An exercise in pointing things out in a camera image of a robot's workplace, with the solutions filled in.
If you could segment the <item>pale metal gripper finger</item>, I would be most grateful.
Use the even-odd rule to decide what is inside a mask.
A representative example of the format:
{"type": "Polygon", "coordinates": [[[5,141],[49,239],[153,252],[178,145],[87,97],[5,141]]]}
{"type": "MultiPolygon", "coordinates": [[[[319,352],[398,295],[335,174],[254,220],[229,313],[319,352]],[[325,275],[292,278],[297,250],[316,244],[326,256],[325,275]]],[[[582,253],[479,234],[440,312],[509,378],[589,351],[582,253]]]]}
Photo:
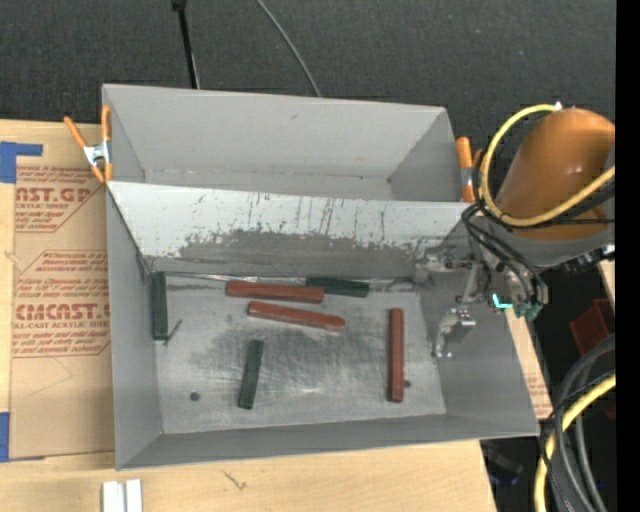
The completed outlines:
{"type": "Polygon", "coordinates": [[[460,343],[477,325],[468,309],[456,310],[456,322],[451,327],[451,342],[460,343]]]}
{"type": "Polygon", "coordinates": [[[443,358],[447,355],[448,338],[458,323],[457,311],[447,310],[437,324],[435,341],[433,344],[433,355],[436,358],[443,358]]]}

